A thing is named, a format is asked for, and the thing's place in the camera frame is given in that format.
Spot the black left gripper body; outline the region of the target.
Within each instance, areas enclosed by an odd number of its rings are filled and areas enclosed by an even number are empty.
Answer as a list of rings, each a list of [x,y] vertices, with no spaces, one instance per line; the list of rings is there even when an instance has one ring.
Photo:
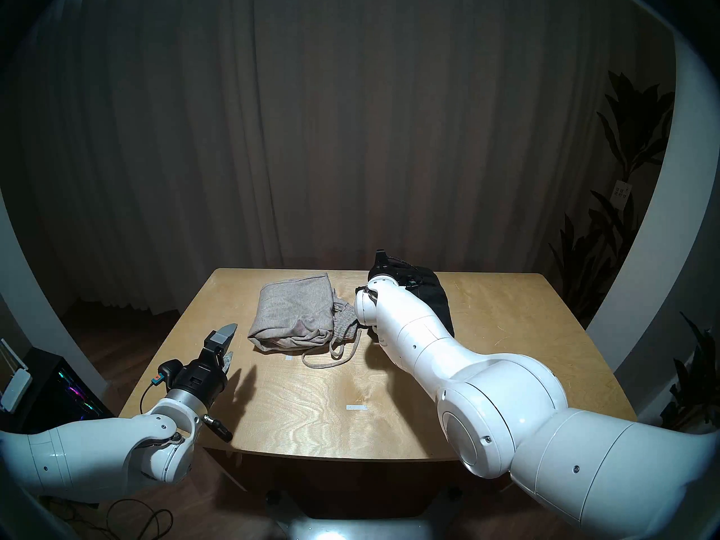
[[[206,410],[211,409],[228,383],[227,375],[221,369],[223,353],[202,349],[199,356],[187,365],[178,359],[171,359],[168,362],[168,391],[188,393]]]

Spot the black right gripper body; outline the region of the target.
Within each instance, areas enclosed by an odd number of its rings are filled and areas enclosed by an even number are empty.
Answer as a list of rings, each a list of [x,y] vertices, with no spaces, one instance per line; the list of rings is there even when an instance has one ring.
[[[405,278],[405,261],[388,255],[385,249],[377,249],[369,270],[369,281],[377,276],[388,276],[400,283]]]

